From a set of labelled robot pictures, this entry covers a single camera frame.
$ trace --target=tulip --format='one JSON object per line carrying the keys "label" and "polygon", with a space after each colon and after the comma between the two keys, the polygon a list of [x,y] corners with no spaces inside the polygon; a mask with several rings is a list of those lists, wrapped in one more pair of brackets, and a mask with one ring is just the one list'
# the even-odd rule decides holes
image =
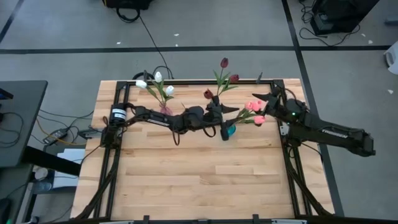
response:
{"label": "tulip", "polygon": [[209,89],[207,89],[207,90],[203,93],[203,96],[204,96],[206,99],[211,100],[212,97],[214,96],[214,94],[213,94]]}
{"label": "tulip", "polygon": [[253,103],[252,103],[252,102],[247,102],[247,103],[244,105],[244,107],[245,107],[247,110],[253,110]]}
{"label": "tulip", "polygon": [[155,81],[156,81],[157,83],[160,83],[160,82],[162,82],[162,80],[163,80],[162,74],[160,74],[160,72],[156,72],[156,74],[155,74]]}
{"label": "tulip", "polygon": [[228,58],[223,58],[220,65],[221,68],[226,68],[228,66]]}
{"label": "tulip", "polygon": [[136,86],[138,86],[139,88],[142,88],[142,89],[146,89],[147,88],[147,83],[142,81],[142,80],[137,80],[136,81]]}
{"label": "tulip", "polygon": [[254,117],[254,124],[262,124],[266,122],[266,118],[264,116],[255,116]]}
{"label": "tulip", "polygon": [[252,102],[252,104],[253,104],[253,107],[252,107],[253,111],[257,112],[257,111],[261,110],[261,104],[259,104],[258,101]]}
{"label": "tulip", "polygon": [[231,75],[229,79],[231,80],[231,83],[237,83],[239,81],[239,75]]}
{"label": "tulip", "polygon": [[168,86],[166,88],[166,95],[170,96],[170,95],[173,95],[173,93],[174,93],[174,87],[173,86]]}

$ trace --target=wooden table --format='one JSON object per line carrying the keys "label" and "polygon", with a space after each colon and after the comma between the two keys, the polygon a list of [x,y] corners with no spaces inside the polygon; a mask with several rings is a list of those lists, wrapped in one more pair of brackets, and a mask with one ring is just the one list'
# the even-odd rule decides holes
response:
{"label": "wooden table", "polygon": [[[299,79],[285,79],[284,83],[305,101]],[[104,127],[102,117],[109,116],[115,87],[116,81],[101,82],[92,122],[96,128]],[[175,114],[183,112],[182,104],[187,108],[205,107],[208,100],[203,92],[207,88],[215,93],[217,86],[175,86],[175,99],[167,104]],[[251,93],[269,91],[266,85],[240,85],[223,93],[220,100],[226,106],[242,108],[245,102],[256,100]],[[129,99],[135,105],[159,109],[156,99],[135,86],[131,87]],[[226,114],[225,119],[236,115]],[[99,144],[99,139],[89,140],[86,154]],[[299,151],[308,188],[333,213],[320,156],[306,146]],[[103,154],[100,148],[83,163],[71,217],[78,215],[96,192]],[[304,214],[298,187],[296,191]],[[100,216],[104,215],[108,198],[107,192],[104,195]],[[260,218],[294,217],[274,118],[268,116],[260,128],[237,125],[229,141],[222,141],[219,133],[208,138],[197,131],[181,135],[180,145],[175,146],[167,128],[149,123],[134,124],[124,133],[112,220],[142,220],[144,215],[150,215],[151,220],[250,219],[255,213]]]}

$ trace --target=white label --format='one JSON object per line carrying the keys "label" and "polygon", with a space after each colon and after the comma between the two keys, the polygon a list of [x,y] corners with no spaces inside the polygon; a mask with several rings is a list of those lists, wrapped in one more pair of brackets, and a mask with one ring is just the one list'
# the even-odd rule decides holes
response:
{"label": "white label", "polygon": [[123,120],[126,120],[126,116],[123,115],[123,114],[114,114],[114,117],[115,117],[115,118],[121,118],[121,119],[123,119]]}
{"label": "white label", "polygon": [[113,109],[113,110],[112,110],[112,113],[121,113],[121,114],[126,115],[126,111],[121,110],[121,109]]}
{"label": "white label", "polygon": [[166,126],[166,127],[169,126],[169,124],[167,124],[167,123],[163,123],[163,122],[160,122],[160,121],[155,121],[155,120],[153,120],[153,119],[148,119],[147,121],[148,121],[148,122],[151,122],[151,123],[154,123],[154,124],[163,125],[163,126]]}

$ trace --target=green leaf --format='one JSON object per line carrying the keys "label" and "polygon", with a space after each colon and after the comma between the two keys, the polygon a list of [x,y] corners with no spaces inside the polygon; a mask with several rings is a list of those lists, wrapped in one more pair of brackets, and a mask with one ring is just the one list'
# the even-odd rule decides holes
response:
{"label": "green leaf", "polygon": [[156,93],[149,87],[147,86],[148,93],[150,93],[152,96],[156,98],[156,100],[160,101],[159,98],[157,97]]}
{"label": "green leaf", "polygon": [[226,88],[225,90],[223,90],[223,91],[228,91],[228,90],[232,90],[233,88],[237,88],[238,86],[231,86],[231,87],[228,87],[228,88]]}
{"label": "green leaf", "polygon": [[174,96],[168,96],[168,97],[166,97],[165,102],[167,102],[167,101],[169,101],[169,100],[171,100],[171,99],[174,99]]}
{"label": "green leaf", "polygon": [[164,80],[162,80],[162,82],[160,83],[159,92],[163,96],[163,98],[166,99],[167,98],[167,94],[165,93],[165,91],[163,91],[163,85],[164,85]]}
{"label": "green leaf", "polygon": [[237,118],[240,117],[244,112],[247,111],[246,108],[243,108],[241,111],[239,111],[238,115],[236,116]]}
{"label": "green leaf", "polygon": [[244,120],[245,124],[254,124],[254,120],[250,119],[250,120]]}
{"label": "green leaf", "polygon": [[230,79],[228,79],[228,81],[225,83],[225,85],[224,85],[224,87],[223,87],[223,89],[222,89],[222,91],[221,91],[221,93],[219,93],[219,95],[221,95],[224,91],[225,91],[225,89],[227,89],[228,88],[228,85],[229,85],[229,83],[231,82],[231,80]]}
{"label": "green leaf", "polygon": [[216,77],[217,85],[218,85],[218,88],[219,88],[221,86],[221,84],[222,84],[222,83],[220,83],[220,77],[217,75],[216,71],[213,70],[213,72],[214,72],[214,76]]}
{"label": "green leaf", "polygon": [[254,116],[259,116],[258,114],[248,114],[244,118],[252,118]]}
{"label": "green leaf", "polygon": [[225,80],[228,78],[228,76],[229,76],[230,73],[231,73],[231,72],[228,72],[226,75],[224,75],[224,76],[221,78],[221,80],[220,80],[220,83],[221,83],[221,84],[223,84],[223,83],[225,82]]}

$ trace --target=gray floor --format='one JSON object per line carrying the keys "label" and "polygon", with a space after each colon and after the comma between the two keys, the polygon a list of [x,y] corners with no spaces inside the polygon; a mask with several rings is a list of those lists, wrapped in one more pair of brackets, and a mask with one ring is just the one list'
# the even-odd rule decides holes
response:
{"label": "gray floor", "polygon": [[[16,2],[0,1],[0,27]],[[298,32],[304,26],[301,5],[296,0],[288,2]],[[361,31],[343,45],[369,45],[369,40],[372,45],[393,44],[398,40],[398,27],[386,27],[382,22],[398,13],[397,6],[395,0],[381,0],[361,23]],[[142,17],[159,47],[292,46],[284,9],[277,0],[157,0]],[[327,41],[339,41],[338,36],[342,35],[332,35]],[[320,45],[316,40],[299,42]],[[121,22],[100,0],[25,0],[0,43],[0,49],[108,47],[153,45],[140,22]],[[377,156],[370,158],[330,147],[343,209],[349,217],[398,219],[394,142],[398,76],[387,71],[382,54],[377,50],[303,52],[321,118],[365,128],[375,138]],[[301,78],[294,51],[165,52],[164,57],[176,78],[212,78],[211,70],[222,57],[229,58],[228,68],[233,73],[245,78],[255,78],[260,72],[269,78]],[[0,55],[1,80],[47,80],[42,109],[78,116],[93,109],[100,80],[130,79],[158,65],[162,61],[157,53]],[[80,121],[78,126],[88,124]],[[60,127],[50,121],[43,121],[43,126],[48,130]],[[33,134],[44,137],[36,127]],[[35,139],[29,144],[42,147]],[[49,221],[63,214],[72,200],[73,194],[40,196],[34,214],[40,215],[42,222]]]}

